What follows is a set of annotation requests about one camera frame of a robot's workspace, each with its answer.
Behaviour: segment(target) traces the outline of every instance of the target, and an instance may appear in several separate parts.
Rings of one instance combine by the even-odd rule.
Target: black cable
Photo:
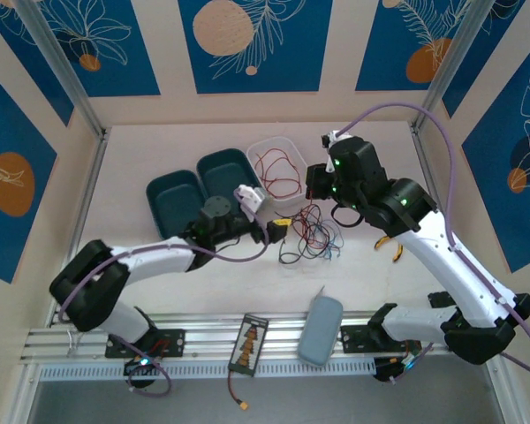
[[[340,208],[342,207],[340,207],[339,205],[336,205],[334,208],[332,208],[331,212],[329,213],[332,219],[334,220],[334,222],[337,223],[340,227],[353,228],[353,227],[357,227],[360,223],[363,222],[363,215],[360,214],[360,218],[355,223],[340,223],[334,216],[334,214],[336,214],[336,211]]]
[[[299,241],[297,243],[298,252],[283,252],[284,245],[286,244],[286,239],[284,239],[279,247],[278,261],[280,263],[283,265],[292,265],[302,258],[312,260],[324,255],[329,248],[331,235],[328,228],[322,225],[322,211],[318,205],[311,203],[310,205],[301,208],[292,216],[276,214],[282,218],[291,219],[291,227],[293,228],[295,224],[300,224],[302,226],[300,233],[295,230],[299,233]],[[310,243],[310,241],[315,239],[319,233],[323,235],[325,240],[322,249]]]
[[[216,250],[216,253],[222,252],[227,247],[232,247],[232,246],[238,245],[240,240],[241,240],[241,237],[238,237],[238,239],[236,241],[234,241],[233,243],[230,243],[229,245],[220,247],[218,250]]]

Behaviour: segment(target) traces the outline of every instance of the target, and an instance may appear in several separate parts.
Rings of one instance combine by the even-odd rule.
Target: red wire
[[[269,155],[271,152],[279,152],[282,154],[282,156],[275,159],[268,167],[265,169],[265,165],[263,163],[263,160]],[[291,159],[289,159],[289,156],[286,154],[286,152],[280,148],[270,148],[263,156],[259,156],[259,160],[255,163],[255,170],[257,170],[258,166],[261,166],[261,175],[259,176],[259,180],[263,183],[265,190],[267,190],[267,193],[269,193],[271,196],[273,196],[275,199],[282,200],[287,199],[289,197],[292,197],[293,195],[297,193],[302,193],[302,183],[300,181],[300,174],[299,170],[297,170],[297,167],[291,162]],[[279,163],[279,161],[286,161],[291,168],[295,171],[297,174],[296,178],[272,178],[269,179],[269,172],[271,171],[271,168],[275,166],[275,164]],[[276,183],[279,182],[286,182],[290,181],[297,185],[296,189],[287,194],[278,194],[273,193],[271,186],[273,186]]]
[[[316,221],[317,223],[321,220],[320,210],[313,208],[312,200],[307,206],[301,209],[295,217],[293,217],[292,228],[299,237],[306,241],[307,245],[318,250],[325,249],[329,244],[329,239],[318,239],[316,237],[317,231],[315,227],[308,223],[309,220],[312,222]]]
[[[163,348],[161,349],[161,358],[165,354],[165,349],[169,347],[169,340],[159,340],[157,343],[153,345],[153,347],[149,350],[148,355],[151,355],[152,353],[155,353],[155,349],[159,347],[160,345],[163,345]]]

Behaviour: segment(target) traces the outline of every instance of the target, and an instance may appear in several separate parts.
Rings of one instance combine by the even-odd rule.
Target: cable
[[[354,223],[340,223],[336,217],[334,216],[334,214],[336,214],[336,211],[338,209],[340,209],[341,206],[339,206],[338,204],[336,204],[336,206],[334,206],[334,208],[332,208],[331,212],[329,213],[332,217],[332,219],[340,226],[340,227],[344,227],[344,228],[353,228],[353,227],[357,227],[360,223],[363,222],[363,215],[360,214],[360,217],[358,218],[358,220]]]
[[[362,114],[360,114],[358,117],[356,117],[351,123],[346,125],[344,128],[342,128],[339,132],[336,133],[336,137],[341,136],[342,134],[349,131],[352,127],[354,127],[359,121],[370,115],[371,113],[375,112],[376,110],[383,109],[383,108],[389,108],[394,106],[400,106],[404,108],[414,109],[417,110],[420,113],[423,113],[426,115],[437,127],[438,131],[443,137],[443,140],[445,141],[446,147],[448,148],[448,155],[450,157],[450,187],[448,188],[448,197],[446,200],[446,206],[445,206],[445,233],[446,238],[448,239],[448,243],[450,244],[450,248],[453,252],[456,253],[456,255],[461,259],[461,261],[481,280],[483,284],[488,288],[488,290],[495,296],[495,299],[504,307],[504,309],[516,320],[516,322],[519,324],[520,327],[526,332],[528,337],[530,338],[530,325],[522,319],[522,317],[514,310],[513,307],[511,307],[506,299],[503,298],[501,293],[498,292],[498,290],[495,288],[495,286],[473,265],[471,260],[467,258],[467,256],[457,249],[456,247],[456,241],[453,235],[453,231],[451,229],[451,205],[453,203],[453,194],[455,191],[455,187],[457,184],[457,161],[455,156],[455,151],[453,147],[453,143],[451,142],[450,136],[446,132],[443,124],[439,121],[436,115],[434,115],[429,110],[426,110],[422,108],[421,106],[409,103],[409,102],[387,102],[387,103],[381,103],[379,105],[376,105]],[[522,362],[521,360],[518,360],[517,358],[513,357],[509,353],[501,352],[501,356],[504,358],[510,360],[511,362],[515,363],[516,365],[524,368],[526,371],[530,372],[530,366]]]
[[[417,363],[419,363],[421,360],[424,359],[424,357],[426,356],[426,354],[427,354],[428,352],[430,352],[430,351],[432,350],[433,347],[434,347],[434,344],[433,344],[433,343],[430,343],[428,346],[426,346],[424,349],[422,349],[422,351],[418,354],[418,356],[416,356],[416,358],[414,358],[414,359],[412,360],[412,362],[410,362],[410,363],[408,364],[408,367],[405,367],[405,370],[404,370],[401,374],[397,375],[396,377],[391,377],[391,378],[390,378],[390,382],[391,382],[392,384],[396,384],[398,380],[404,378],[405,375],[406,375],[409,371],[411,371]]]
[[[322,212],[318,205],[310,201],[296,214],[281,217],[291,219],[291,227],[299,236],[299,241],[297,242],[297,252],[284,252],[286,239],[283,240],[279,247],[278,261],[280,263],[292,265],[302,258],[331,260],[333,251],[336,251],[337,256],[339,256],[340,250],[344,247],[342,233],[336,223],[332,226],[329,223],[333,223],[333,221],[326,221],[322,218]],[[338,239],[341,239],[341,245],[338,244]]]
[[[237,190],[234,192],[234,196],[235,196],[236,200],[239,201],[239,204],[242,205],[242,208],[243,208],[243,200],[239,196],[239,193],[238,193]],[[121,254],[115,254],[114,256],[110,257],[108,260],[106,260],[106,261],[102,262],[100,265],[96,266],[92,271],[90,271],[80,281],[80,283],[78,283],[76,285],[76,287],[71,291],[69,296],[67,296],[67,299],[64,300],[63,305],[61,305],[61,308],[59,309],[59,312],[58,312],[59,321],[62,322],[62,323],[69,322],[68,320],[64,319],[64,313],[65,313],[67,307],[69,305],[71,305],[71,302],[74,301],[74,298],[77,296],[79,291],[82,290],[82,288],[94,276],[96,276],[103,269],[107,268],[111,263],[113,263],[115,261],[118,261],[118,260],[120,260],[122,258],[125,258],[127,256],[133,256],[135,254],[145,254],[147,252],[154,252],[154,251],[158,251],[158,250],[183,249],[183,250],[192,250],[194,252],[201,252],[201,253],[204,253],[204,254],[208,254],[208,255],[210,255],[210,256],[212,256],[214,258],[220,259],[222,261],[234,262],[234,263],[249,262],[249,261],[253,261],[254,259],[259,258],[260,256],[262,256],[267,251],[267,248],[269,246],[269,234],[267,233],[267,225],[251,209],[245,209],[245,210],[254,218],[255,222],[260,226],[261,230],[263,231],[263,237],[264,237],[263,248],[262,248],[262,250],[259,253],[254,254],[253,256],[249,256],[247,258],[238,259],[238,258],[228,258],[226,256],[222,256],[221,254],[218,254],[216,252],[212,252],[212,251],[210,251],[208,249],[205,249],[205,248],[199,247],[199,246],[162,244],[162,245],[155,245],[155,246],[138,247],[138,248],[133,249],[131,251],[122,252]],[[142,352],[140,349],[135,347],[130,342],[127,342],[126,340],[124,340],[122,337],[120,337],[118,335],[113,334],[112,336],[118,342],[120,342],[122,345],[124,345],[125,347],[127,347],[131,351],[137,353],[142,358],[148,360],[151,364],[153,364],[155,369],[157,369],[157,371],[159,371],[160,373],[163,374],[163,376],[165,377],[165,380],[167,380],[167,383],[168,383],[167,390],[164,393],[147,393],[147,392],[144,392],[144,391],[137,391],[137,390],[134,390],[134,387],[132,386],[132,373],[130,373],[130,375],[128,376],[127,382],[128,382],[128,385],[130,386],[131,390],[136,392],[139,395],[142,395],[142,396],[145,396],[145,397],[148,397],[148,398],[161,398],[163,396],[168,395],[170,393],[170,377],[165,372],[165,370],[158,363],[156,363],[151,357],[149,357],[146,353]]]
[[[137,355],[141,356],[141,358],[149,361],[149,363],[151,365],[153,365],[155,367],[155,369],[157,371],[159,371],[163,375],[163,377],[165,377],[165,380],[167,381],[167,389],[165,391],[161,392],[161,393],[150,393],[150,392],[147,392],[147,391],[136,390],[136,388],[133,387],[133,384],[132,384],[132,376],[140,369],[140,367],[137,367],[127,376],[126,382],[127,382],[128,387],[130,388],[130,391],[132,393],[136,393],[136,394],[138,394],[140,396],[143,396],[145,398],[164,398],[165,396],[169,395],[170,389],[171,389],[171,381],[170,381],[169,373],[167,373],[167,371],[165,371],[164,368],[161,367],[161,365],[159,365],[159,363],[157,363],[153,358],[151,358],[146,353],[142,352],[140,349],[135,347],[130,342],[125,341],[122,337],[117,336],[115,334],[112,334],[112,337],[114,337],[119,343],[121,343],[122,345],[127,347],[132,352],[134,352]]]
[[[281,154],[281,156],[279,156],[277,159],[275,159],[267,167],[267,169],[265,169],[265,165],[263,164],[263,159],[265,159],[265,157],[267,157],[267,155],[269,155],[271,152],[279,152]],[[299,170],[297,169],[296,165],[291,162],[291,159],[289,159],[289,156],[287,155],[287,153],[284,150],[282,150],[280,148],[270,148],[268,151],[266,151],[263,154],[263,156],[257,155],[257,157],[259,157],[259,160],[255,163],[254,168],[255,168],[255,170],[257,170],[258,165],[261,166],[261,175],[259,176],[259,180],[263,183],[263,187],[265,188],[267,193],[269,193],[273,198],[275,198],[277,200],[282,200],[282,199],[287,199],[289,197],[292,197],[293,195],[295,195],[297,193],[302,193],[302,183],[300,181]],[[279,161],[283,161],[283,160],[285,160],[289,164],[289,166],[296,172],[297,177],[296,178],[273,178],[273,179],[269,179],[268,175],[269,175],[269,171],[271,170],[271,168],[276,163],[278,163]],[[272,190],[271,190],[271,186],[276,184],[276,183],[282,182],[282,181],[284,181],[284,182],[291,181],[293,183],[296,183],[297,188],[293,192],[287,193],[287,194],[275,194],[275,193],[273,193]]]
[[[230,392],[230,396],[236,402],[236,404],[238,404],[239,407],[245,411],[249,407],[249,405],[247,404],[247,402],[244,402],[239,397],[237,397],[236,394],[234,393],[233,388],[231,387],[231,375],[232,374],[233,374],[233,371],[228,372],[228,391]]]
[[[240,241],[241,241],[241,237],[238,237],[236,239],[236,241],[230,243],[229,245],[225,245],[225,246],[220,247],[218,250],[216,250],[216,253],[222,252],[224,249],[227,249],[228,247],[237,246]]]

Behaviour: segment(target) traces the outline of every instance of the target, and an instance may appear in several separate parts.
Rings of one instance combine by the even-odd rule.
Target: vertical metal post
[[[104,134],[100,119],[96,116],[84,87],[80,84],[77,74],[72,69],[61,46],[59,46],[39,6],[33,0],[12,0],[12,3],[21,21],[26,26],[28,33],[34,39],[35,44],[43,54],[43,57],[45,57],[49,67],[55,73],[64,91],[71,99],[72,104],[79,110],[87,125],[100,142]]]
[[[95,192],[96,181],[98,181],[98,175],[100,174],[100,169],[102,167],[102,160],[104,158],[104,153],[106,152],[107,142],[108,142],[108,132],[101,142],[96,146],[95,150],[95,159],[90,166],[90,170],[87,174],[87,185],[85,191],[82,194],[82,197],[79,202],[79,213],[73,227],[71,235],[71,244],[69,245],[69,250],[67,255],[64,258],[62,267],[64,268],[69,261],[74,258],[79,250],[79,243],[82,237],[82,232],[85,229],[85,223],[87,222],[88,210],[90,209],[90,203],[92,203],[92,197]],[[58,304],[55,300],[51,299],[49,304],[49,311],[45,317],[44,327],[49,327],[53,321],[56,319],[58,310]]]
[[[422,107],[427,110],[432,110],[441,100],[451,83],[454,75],[458,71],[461,62],[463,62],[467,51],[471,47],[473,40],[481,30],[483,22],[491,11],[496,0],[466,0],[472,2],[466,16],[461,21],[459,29],[453,37],[453,42],[448,49],[442,64],[438,68],[434,79],[430,83],[428,92]],[[419,113],[413,121],[413,130],[418,132],[424,122],[426,116]]]

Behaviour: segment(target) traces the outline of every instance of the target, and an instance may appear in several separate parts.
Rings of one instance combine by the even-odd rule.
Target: purple cable
[[[194,252],[201,252],[203,254],[209,254],[210,256],[212,256],[214,258],[217,258],[217,259],[220,259],[222,261],[234,262],[234,263],[249,262],[249,261],[253,261],[254,259],[257,259],[260,256],[262,256],[267,251],[267,248],[269,246],[269,234],[267,233],[267,225],[257,216],[257,214],[255,212],[253,212],[251,209],[248,209],[248,208],[244,207],[243,201],[242,201],[241,197],[239,196],[238,191],[234,192],[234,196],[235,196],[236,200],[239,201],[239,204],[242,206],[242,208],[244,210],[246,210],[247,213],[249,213],[254,218],[255,222],[259,225],[259,227],[263,231],[263,238],[264,238],[264,240],[263,240],[263,248],[262,248],[262,250],[259,253],[254,254],[253,256],[249,256],[248,258],[237,259],[237,258],[228,258],[226,256],[222,256],[221,254],[217,254],[216,252],[212,252],[211,250],[208,250],[208,249],[205,249],[204,247],[199,247],[199,246],[155,245],[155,246],[138,247],[136,249],[133,249],[132,251],[122,252],[121,254],[116,254],[116,255],[110,257],[108,260],[102,262],[100,265],[95,267],[92,271],[90,271],[82,279],[82,281],[80,281],[77,284],[77,286],[71,291],[71,293],[69,294],[69,296],[67,296],[67,299],[64,300],[63,305],[61,305],[61,308],[59,309],[59,312],[58,312],[59,321],[60,322],[65,322],[65,323],[69,322],[69,321],[65,320],[64,317],[63,317],[67,307],[69,305],[71,305],[71,302],[77,296],[77,293],[79,293],[79,291],[82,290],[82,288],[85,285],[87,285],[87,283],[94,276],[96,276],[100,271],[102,271],[103,269],[108,267],[111,263],[113,263],[115,261],[118,261],[118,260],[120,260],[122,258],[125,258],[126,256],[133,256],[135,254],[146,254],[148,252],[155,252],[155,251],[158,251],[158,250],[166,250],[166,249],[183,249],[183,250],[191,250],[191,251],[194,251]],[[148,392],[137,391],[137,390],[133,390],[133,392],[137,393],[139,395],[142,395],[144,397],[147,397],[147,398],[162,398],[164,396],[167,396],[170,393],[170,377],[169,377],[169,374],[167,374],[167,372],[158,363],[156,363],[151,357],[149,357],[148,355],[146,355],[146,353],[144,353],[141,350],[139,350],[133,344],[131,344],[130,342],[127,342],[126,340],[124,340],[122,337],[120,337],[118,335],[112,335],[112,336],[117,341],[119,341],[122,345],[124,345],[128,349],[134,351],[135,353],[140,355],[142,358],[144,358],[144,359],[148,360],[150,363],[152,363],[154,365],[155,369],[157,369],[157,371],[159,371],[161,374],[163,374],[163,376],[165,377],[165,380],[167,380],[167,390],[165,392],[162,392],[162,393],[148,393]],[[132,386],[132,374],[133,373],[131,373],[128,376],[128,380],[127,380],[127,383],[130,386],[130,388],[133,388],[133,386]]]
[[[451,204],[453,203],[453,193],[456,186],[456,177],[457,177],[457,163],[456,163],[456,156],[454,152],[453,143],[451,142],[450,136],[446,132],[445,128],[443,127],[442,123],[438,120],[437,116],[434,115],[429,110],[426,110],[419,106],[418,104],[409,103],[409,102],[387,102],[387,103],[381,103],[378,104],[365,112],[363,112],[361,115],[356,117],[351,123],[346,125],[344,128],[342,128],[339,132],[336,133],[336,137],[339,137],[340,135],[346,133],[349,131],[352,127],[354,127],[359,121],[363,120],[365,117],[370,115],[371,113],[375,112],[376,110],[383,109],[383,108],[389,108],[393,106],[401,106],[409,109],[417,110],[420,113],[423,113],[426,115],[437,127],[438,131],[442,134],[443,140],[445,141],[446,147],[448,148],[448,155],[450,156],[450,186],[448,188],[448,197],[446,200],[445,205],[445,233],[446,238],[448,239],[448,243],[450,244],[451,249],[458,255],[459,259],[467,265],[467,267],[481,280],[483,284],[488,288],[488,290],[495,296],[496,300],[503,305],[504,309],[508,311],[508,313],[514,317],[516,322],[519,324],[520,327],[526,332],[528,337],[530,337],[530,325],[525,322],[522,317],[506,302],[506,299],[503,299],[503,296],[501,293],[498,292],[498,290],[495,288],[495,286],[473,265],[473,263],[467,258],[467,256],[464,255],[463,252],[458,250],[456,248],[456,242],[453,237],[453,231],[451,230]],[[518,360],[511,356],[508,353],[502,352],[501,356],[505,357],[506,359],[514,362],[516,365],[523,367],[526,371],[530,372],[530,366],[522,362],[521,360]]]
[[[353,119],[352,122],[350,122],[348,125],[346,125],[344,128],[342,128],[341,130],[339,130],[336,133],[336,137],[339,137],[340,135],[342,135],[344,133],[347,133],[356,124],[358,124],[359,121],[362,121],[368,115],[371,115],[373,112],[375,112],[375,111],[377,111],[379,109],[389,108],[389,107],[393,107],[393,106],[400,106],[400,107],[403,107],[403,108],[414,109],[414,110],[417,110],[420,113],[423,113],[424,115],[426,115],[435,124],[435,126],[438,129],[438,131],[442,134],[442,137],[445,140],[446,147],[448,148],[448,155],[450,156],[450,187],[448,189],[448,198],[447,198],[447,201],[446,201],[446,204],[445,204],[445,213],[444,213],[445,214],[445,232],[446,232],[446,235],[448,237],[448,241],[450,242],[450,245],[454,246],[455,245],[455,240],[453,238],[453,231],[451,230],[451,219],[450,219],[450,216],[451,216],[451,203],[452,203],[452,200],[453,200],[453,191],[454,191],[455,186],[457,184],[456,183],[456,179],[457,179],[458,176],[457,176],[456,169],[457,169],[458,165],[457,165],[457,162],[456,162],[456,156],[455,156],[455,152],[454,152],[454,148],[453,148],[453,143],[450,140],[450,136],[448,135],[446,129],[444,128],[442,123],[438,120],[436,115],[434,115],[429,110],[426,110],[426,109],[422,108],[421,106],[419,106],[418,104],[414,104],[414,103],[409,103],[409,102],[386,102],[386,103],[381,103],[381,104],[377,104],[377,105],[373,106],[372,108],[367,109],[361,115],[359,115],[358,117]]]

